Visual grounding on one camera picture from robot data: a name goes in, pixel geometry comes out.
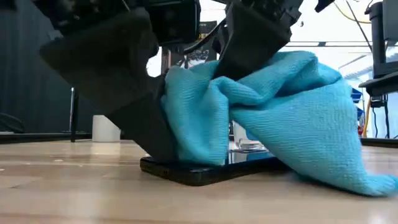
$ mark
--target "smartphone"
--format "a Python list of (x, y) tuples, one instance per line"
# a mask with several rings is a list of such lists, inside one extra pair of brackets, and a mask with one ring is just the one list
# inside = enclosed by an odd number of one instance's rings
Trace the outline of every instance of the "smartphone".
[(223, 166), (163, 164), (144, 157), (140, 167), (143, 172), (189, 186), (214, 184), (258, 172), (290, 170), (271, 153), (264, 151), (229, 151)]

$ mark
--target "dark wall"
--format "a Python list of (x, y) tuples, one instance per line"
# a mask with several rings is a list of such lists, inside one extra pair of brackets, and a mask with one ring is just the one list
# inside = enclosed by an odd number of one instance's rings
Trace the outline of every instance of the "dark wall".
[[(22, 120), (28, 133), (69, 130), (70, 88), (39, 57), (52, 26), (31, 1), (0, 12), (0, 113)], [(78, 131), (91, 132), (95, 109), (80, 100)]]

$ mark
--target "blue microfiber cloth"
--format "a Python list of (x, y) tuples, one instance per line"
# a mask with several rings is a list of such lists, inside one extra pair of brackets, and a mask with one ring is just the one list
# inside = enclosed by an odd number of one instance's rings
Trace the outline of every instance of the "blue microfiber cloth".
[(181, 161), (223, 165), (232, 119), (305, 177), (363, 195), (397, 192), (396, 177), (365, 171), (351, 87), (314, 54), (277, 53), (237, 82), (212, 80), (217, 64), (167, 74), (162, 100)]

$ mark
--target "yellow cable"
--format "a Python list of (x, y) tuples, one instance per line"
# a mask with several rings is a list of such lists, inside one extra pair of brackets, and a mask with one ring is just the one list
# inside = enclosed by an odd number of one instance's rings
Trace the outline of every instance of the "yellow cable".
[(363, 127), (363, 133), (362, 136), (364, 138), (367, 137), (366, 131), (368, 130), (368, 123), (369, 123), (369, 112), (371, 110), (371, 100), (368, 100), (368, 105), (366, 106), (366, 116), (365, 116), (365, 126)]
[[(347, 19), (349, 19), (349, 20), (351, 20), (351, 21), (356, 22), (355, 19), (353, 19), (353, 18), (351, 18), (350, 16), (348, 16), (347, 14), (345, 14), (345, 13), (340, 9), (340, 7), (338, 7), (338, 5), (337, 5), (336, 2), (334, 2), (333, 4), (336, 6), (337, 10), (339, 10), (339, 12), (341, 13), (341, 15), (343, 15), (345, 18), (347, 18)], [(360, 20), (358, 20), (358, 22), (359, 22), (359, 23), (362, 23), (362, 24), (370, 24), (370, 23), (371, 23), (370, 21), (360, 21)]]

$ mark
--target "wooden floor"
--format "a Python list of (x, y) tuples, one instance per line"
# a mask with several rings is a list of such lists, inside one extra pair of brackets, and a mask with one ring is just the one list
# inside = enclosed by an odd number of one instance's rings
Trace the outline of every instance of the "wooden floor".
[[(398, 197), (366, 198), (256, 174), (186, 187), (139, 169), (120, 144), (0, 145), (0, 223), (398, 223)], [(398, 175), (398, 149), (364, 148), (373, 172)]]

